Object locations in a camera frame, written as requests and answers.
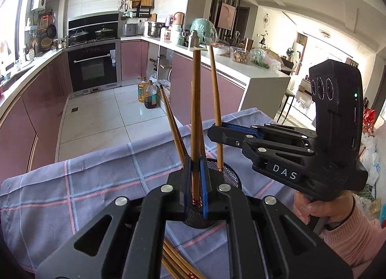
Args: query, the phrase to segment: pot lid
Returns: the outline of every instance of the pot lid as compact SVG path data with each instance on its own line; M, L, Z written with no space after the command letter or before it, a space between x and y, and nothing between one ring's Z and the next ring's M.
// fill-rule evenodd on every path
M99 29L95 33L109 33L111 31L114 31L112 29Z
M70 38L75 38L75 37L79 37L87 34L88 34L88 31L82 31L81 29L77 29L76 33L73 34Z

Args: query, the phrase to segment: painting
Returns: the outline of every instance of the painting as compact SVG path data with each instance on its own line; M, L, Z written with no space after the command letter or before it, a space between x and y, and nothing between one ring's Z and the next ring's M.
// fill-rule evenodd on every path
M233 20L235 19L235 13L236 8L234 6L222 3L219 23L217 24L217 27L231 30L233 26Z

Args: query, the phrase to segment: hand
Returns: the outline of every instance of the hand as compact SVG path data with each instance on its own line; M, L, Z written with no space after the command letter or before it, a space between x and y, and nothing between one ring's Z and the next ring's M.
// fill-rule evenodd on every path
M346 219L353 206L354 199L350 191L343 191L331 202L311 201L303 193L296 192L293 213L305 224L310 222L310 215L314 217L330 217L329 223L341 222Z

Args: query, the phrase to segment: ceiling light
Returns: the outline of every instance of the ceiling light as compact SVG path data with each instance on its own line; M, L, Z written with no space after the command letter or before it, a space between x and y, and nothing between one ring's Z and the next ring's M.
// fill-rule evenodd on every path
M328 31L326 31L325 29L319 29L319 31L324 38L331 38L330 33Z

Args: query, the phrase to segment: oven handle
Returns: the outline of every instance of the oven handle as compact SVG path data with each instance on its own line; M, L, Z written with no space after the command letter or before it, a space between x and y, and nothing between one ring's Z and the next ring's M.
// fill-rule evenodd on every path
M99 56L99 57L94 57L94 58L85 58L85 59L79 60L79 61L75 60L74 63L79 63L79 62L83 62L83 61L93 60L95 58L105 58L105 57L109 57L109 56L111 56L110 53L106 54L105 56Z

